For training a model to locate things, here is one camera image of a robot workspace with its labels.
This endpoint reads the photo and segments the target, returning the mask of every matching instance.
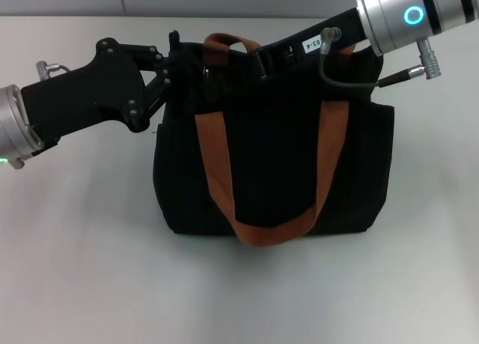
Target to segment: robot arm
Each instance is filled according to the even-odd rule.
[[[428,38],[479,17],[479,0],[357,2],[355,9],[258,49],[248,57],[248,75],[243,78],[249,83],[265,78],[274,81],[277,73],[315,61],[323,80],[335,87],[384,87],[423,74],[434,79],[441,71]],[[377,56],[417,43],[421,64],[376,84],[330,80],[323,69],[325,57],[366,39]],[[0,163],[22,168],[26,159],[55,146],[60,137],[107,120],[123,122],[132,132],[144,131],[168,99],[173,61],[154,46],[121,45],[104,39],[97,44],[95,58],[83,68],[50,79],[51,68],[40,63],[44,81],[22,90],[14,85],[0,89]],[[156,73],[147,86],[141,70]],[[225,71],[245,69],[244,65],[231,66]]]

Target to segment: brown bag handle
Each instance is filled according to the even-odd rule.
[[[244,37],[229,34],[211,34],[204,41],[203,60],[206,65],[225,66],[228,64],[230,46],[242,43],[248,53],[261,47],[259,43]]]
[[[198,138],[211,198],[246,244],[267,247],[288,242],[308,233],[316,224],[331,187],[346,137],[348,102],[321,105],[317,148],[316,203],[298,218],[274,228],[255,227],[236,220],[233,181],[225,120],[222,112],[195,116]]]

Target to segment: white table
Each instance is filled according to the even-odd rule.
[[[316,22],[0,18],[0,86],[37,82],[39,60],[84,66],[103,37],[166,54],[173,29],[267,44]],[[174,235],[152,183],[161,114],[1,166],[0,343],[479,343],[478,26],[432,40],[440,79],[374,93],[396,127],[388,201],[365,234],[266,250]],[[410,46],[383,75],[417,63]]]

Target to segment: cable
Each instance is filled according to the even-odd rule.
[[[334,86],[334,87],[342,87],[342,88],[375,88],[379,86],[379,83],[367,83],[365,82],[364,84],[355,84],[355,83],[348,83],[348,82],[339,82],[330,79],[325,73],[324,73],[324,63],[326,62],[326,54],[321,54],[320,55],[320,78],[328,85]]]
[[[62,70],[64,70],[64,71],[66,71],[67,73],[71,73],[71,70],[70,70],[68,67],[64,66],[64,65],[58,65],[58,68],[60,68],[60,69],[62,69]]]

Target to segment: blue led ring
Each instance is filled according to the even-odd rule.
[[[409,18],[410,13],[413,11],[419,12],[419,17],[416,20],[411,20]],[[404,21],[406,21],[406,24],[417,25],[418,23],[422,22],[422,20],[424,20],[424,10],[422,10],[419,6],[411,6],[404,13]]]

